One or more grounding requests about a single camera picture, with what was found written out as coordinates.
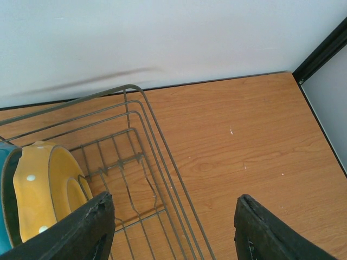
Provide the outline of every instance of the wood grain surface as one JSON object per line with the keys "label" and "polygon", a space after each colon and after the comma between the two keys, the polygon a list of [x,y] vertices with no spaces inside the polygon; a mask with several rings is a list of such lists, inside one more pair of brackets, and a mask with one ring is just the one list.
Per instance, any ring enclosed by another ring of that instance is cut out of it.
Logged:
{"label": "wood grain surface", "polygon": [[[347,259],[346,177],[290,73],[149,90],[146,91],[146,95],[217,259],[237,259],[233,217],[236,200],[243,193],[249,193],[291,228],[327,252],[339,259]],[[128,96],[130,99],[143,101],[138,93]],[[98,98],[2,126],[0,133],[5,138],[13,137],[111,106],[120,102],[122,98],[121,95]],[[2,111],[0,119],[47,106]],[[130,104],[129,109],[141,110],[137,103]],[[124,107],[107,110],[63,126],[24,136],[14,140],[14,143],[25,145],[124,112]],[[140,120],[144,118],[143,112],[141,116],[131,114],[130,121],[131,127],[138,130],[142,146],[137,142],[134,132],[130,133],[134,150],[126,134],[120,134],[115,138],[117,144],[122,147],[121,155],[113,148],[112,139],[100,142],[102,157],[97,145],[90,145],[85,148],[89,171],[97,172],[105,164],[109,166],[116,163],[120,157],[130,158],[144,152],[147,161],[142,157],[143,167],[148,173],[148,180],[143,174],[142,165],[136,160],[128,163],[123,172],[135,208],[144,218],[156,210],[161,211],[164,208],[163,202],[166,202],[174,225],[178,227],[176,231],[183,250],[187,253],[188,259],[192,259],[183,228],[180,228],[175,209],[170,203],[169,194],[175,197],[174,188],[182,199],[183,206],[188,209],[187,215],[194,231],[198,231],[198,227],[172,164],[168,163],[171,184],[165,175],[164,165],[161,162],[159,165],[156,163],[155,157],[159,158],[159,154],[157,151],[151,151],[144,131],[149,129],[143,128]],[[123,116],[58,136],[53,141],[69,149],[78,148],[81,144],[124,129],[127,129],[127,120]],[[155,131],[154,135],[160,140],[158,131]],[[158,147],[163,152],[164,160],[170,162],[162,141]],[[81,149],[76,149],[73,154],[84,173],[88,174]],[[113,194],[116,216],[121,218],[125,225],[136,221],[138,216],[131,207],[120,168],[115,167],[109,170],[108,176],[102,176]],[[154,178],[157,180],[157,186],[154,184]],[[164,185],[163,180],[169,184],[168,187]],[[92,177],[90,186],[93,194],[105,189],[98,174]],[[162,192],[162,198],[159,197],[158,190]],[[170,228],[168,215],[164,212],[160,216],[167,237],[173,241],[172,247],[177,259],[182,259],[182,256],[179,256],[181,249],[174,242],[176,237]],[[159,218],[155,216],[146,220],[144,228],[155,256],[158,259],[169,259],[172,254]],[[136,225],[127,231],[134,255],[140,259],[151,259],[142,226]],[[202,253],[209,259],[203,238],[199,232],[196,233],[197,241],[202,245]],[[199,259],[194,243],[192,247]],[[117,259],[131,259],[123,232],[115,235],[112,252]]]}

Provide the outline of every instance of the teal bowl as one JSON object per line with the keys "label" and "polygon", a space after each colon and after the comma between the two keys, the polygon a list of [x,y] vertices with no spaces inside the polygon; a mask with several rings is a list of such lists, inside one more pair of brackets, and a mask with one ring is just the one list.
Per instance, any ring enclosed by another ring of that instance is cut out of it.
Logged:
{"label": "teal bowl", "polygon": [[13,176],[21,156],[21,148],[0,143],[0,254],[21,243],[17,200],[13,186]]}

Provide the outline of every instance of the wire dish rack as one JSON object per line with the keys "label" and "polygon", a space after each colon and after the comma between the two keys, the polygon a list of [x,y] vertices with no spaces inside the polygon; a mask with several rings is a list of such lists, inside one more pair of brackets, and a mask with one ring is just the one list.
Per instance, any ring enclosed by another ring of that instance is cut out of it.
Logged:
{"label": "wire dish rack", "polygon": [[145,93],[125,85],[0,122],[2,142],[71,151],[115,206],[110,259],[215,259]]}

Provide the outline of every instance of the bowl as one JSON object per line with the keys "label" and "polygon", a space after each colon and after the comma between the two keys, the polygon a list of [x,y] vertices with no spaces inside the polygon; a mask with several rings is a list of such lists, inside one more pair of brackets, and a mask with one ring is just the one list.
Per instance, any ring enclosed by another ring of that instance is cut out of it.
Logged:
{"label": "bowl", "polygon": [[21,157],[21,148],[0,143],[1,203],[0,203],[0,254],[21,243],[17,214],[16,196],[8,193],[13,189],[12,177]]}
{"label": "bowl", "polygon": [[64,147],[38,141],[22,153],[13,183],[25,242],[83,205],[92,193],[88,182],[80,178],[84,174],[77,161]]}

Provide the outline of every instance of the black door frame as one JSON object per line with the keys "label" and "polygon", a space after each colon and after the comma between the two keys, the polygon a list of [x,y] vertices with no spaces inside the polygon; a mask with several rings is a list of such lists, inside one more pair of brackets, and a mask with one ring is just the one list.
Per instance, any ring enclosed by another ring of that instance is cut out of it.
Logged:
{"label": "black door frame", "polygon": [[347,44],[347,18],[293,72],[301,85]]}

